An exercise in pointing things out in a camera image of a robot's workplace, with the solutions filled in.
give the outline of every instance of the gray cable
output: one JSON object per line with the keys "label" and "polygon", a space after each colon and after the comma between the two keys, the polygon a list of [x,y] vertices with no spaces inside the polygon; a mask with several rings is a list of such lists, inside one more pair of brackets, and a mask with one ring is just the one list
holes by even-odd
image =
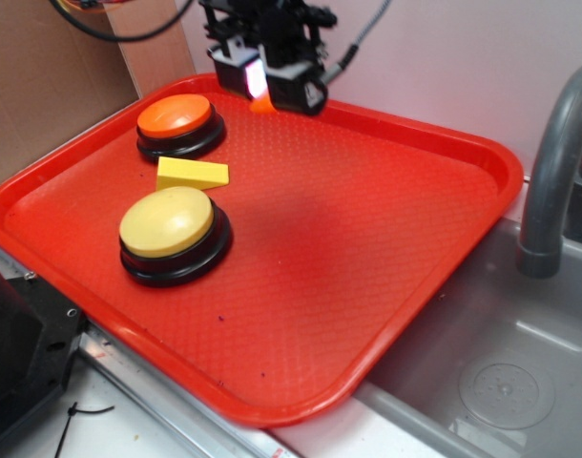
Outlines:
{"label": "gray cable", "polygon": [[371,32],[376,23],[380,21],[380,19],[385,15],[386,9],[391,4],[391,2],[392,0],[383,1],[383,3],[378,8],[378,11],[376,11],[376,14],[374,14],[374,16],[367,23],[367,25],[364,27],[361,33],[359,33],[355,41],[352,42],[343,59],[337,64],[331,66],[321,75],[320,80],[324,85],[329,84],[331,81],[336,79],[340,75],[340,73],[346,70],[346,67],[348,67],[348,64],[350,64],[350,61],[355,57],[355,54],[359,50],[359,45],[361,44],[362,41],[364,41],[367,34]]}
{"label": "gray cable", "polygon": [[384,0],[383,1],[383,3],[380,5],[380,8],[376,12],[376,14],[374,14],[374,17],[371,18],[371,20],[367,23],[367,25],[364,27],[364,29],[361,31],[361,33],[359,33],[359,35],[357,36],[357,39],[352,43],[353,45],[357,45],[357,46],[361,45],[361,42],[364,41],[367,34],[371,32],[371,30],[374,28],[376,23],[378,21],[380,21],[380,19],[385,15],[386,9],[391,4],[391,1],[392,0]]}

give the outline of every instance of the tray rim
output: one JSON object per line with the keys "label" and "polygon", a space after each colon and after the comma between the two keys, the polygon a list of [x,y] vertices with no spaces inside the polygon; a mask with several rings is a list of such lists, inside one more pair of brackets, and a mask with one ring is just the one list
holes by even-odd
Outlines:
{"label": "tray rim", "polygon": [[[459,243],[452,246],[407,298],[407,301],[420,302],[423,305],[409,312],[402,307],[402,313],[394,314],[383,324],[375,338],[370,341],[369,347],[360,353],[336,383],[332,384],[320,395],[292,406],[247,405],[233,393],[220,386],[215,386],[208,380],[204,380],[201,377],[201,371],[197,367],[181,360],[172,351],[162,348],[153,336],[134,332],[133,322],[128,317],[114,310],[111,305],[99,299],[92,291],[83,288],[78,281],[68,278],[64,272],[60,272],[55,266],[50,265],[45,258],[32,252],[29,246],[22,243],[22,240],[17,239],[4,229],[6,209],[11,208],[19,199],[29,195],[59,173],[64,172],[91,154],[84,153],[83,150],[97,150],[103,144],[106,144],[106,141],[100,139],[101,137],[106,137],[102,135],[103,132],[111,129],[127,132],[133,128],[134,122],[127,119],[130,117],[128,113],[139,113],[144,107],[162,96],[188,91],[227,94],[218,86],[217,79],[212,73],[181,78],[134,102],[103,122],[96,124],[84,134],[62,145],[50,155],[43,157],[32,166],[1,184],[0,247],[28,268],[34,270],[38,275],[50,281],[71,300],[77,302],[79,306],[81,306],[82,302],[89,303],[90,310],[87,314],[97,325],[112,333],[114,337],[128,345],[149,363],[162,370],[175,382],[198,396],[219,413],[234,421],[253,427],[292,425],[313,416],[317,412],[338,405],[350,395],[371,366],[378,361],[380,356],[420,312],[432,296],[432,291],[444,283],[449,274],[458,267],[512,203],[524,181],[522,165],[510,150],[492,140],[394,114],[385,114],[330,100],[323,113],[314,118],[314,122],[342,125],[346,129],[365,135],[404,143],[439,156],[448,156],[474,164],[494,178],[498,188],[497,199],[481,218],[475,220],[473,230],[468,231],[462,247],[459,246]],[[444,142],[450,148],[447,148],[445,152],[434,151],[435,141],[440,144]],[[480,149],[487,154],[478,156],[475,154],[476,149]],[[392,322],[401,322],[404,325],[397,326],[393,330],[391,329]]]}

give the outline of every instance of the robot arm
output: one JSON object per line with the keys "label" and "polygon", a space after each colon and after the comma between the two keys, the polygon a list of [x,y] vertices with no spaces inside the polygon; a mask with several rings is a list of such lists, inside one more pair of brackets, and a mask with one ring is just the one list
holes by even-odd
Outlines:
{"label": "robot arm", "polygon": [[[199,0],[208,23],[209,50],[219,84],[248,98],[247,68],[260,60],[274,107],[317,115],[327,100],[321,80],[326,57],[321,28],[337,24],[327,8],[302,0]],[[218,19],[216,11],[224,13]]]}

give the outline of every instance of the brown cardboard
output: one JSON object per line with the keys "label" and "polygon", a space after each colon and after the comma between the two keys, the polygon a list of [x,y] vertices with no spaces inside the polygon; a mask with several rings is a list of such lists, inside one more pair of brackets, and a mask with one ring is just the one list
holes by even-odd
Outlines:
{"label": "brown cardboard", "polygon": [[[108,14],[116,35],[136,35],[168,22],[177,14],[177,6],[175,0],[140,0],[111,8]],[[196,73],[180,23],[155,38],[120,47],[140,96]]]}
{"label": "brown cardboard", "polygon": [[[105,14],[89,20],[110,29]],[[46,1],[0,2],[0,183],[136,99],[116,44]]]}

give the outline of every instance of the sink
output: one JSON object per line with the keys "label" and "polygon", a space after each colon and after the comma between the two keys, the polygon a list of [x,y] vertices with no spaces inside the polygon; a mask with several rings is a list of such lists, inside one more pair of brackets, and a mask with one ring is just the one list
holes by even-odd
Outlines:
{"label": "sink", "polygon": [[358,393],[424,419],[449,456],[582,456],[582,244],[565,240],[559,273],[529,279],[518,232],[497,223]]}

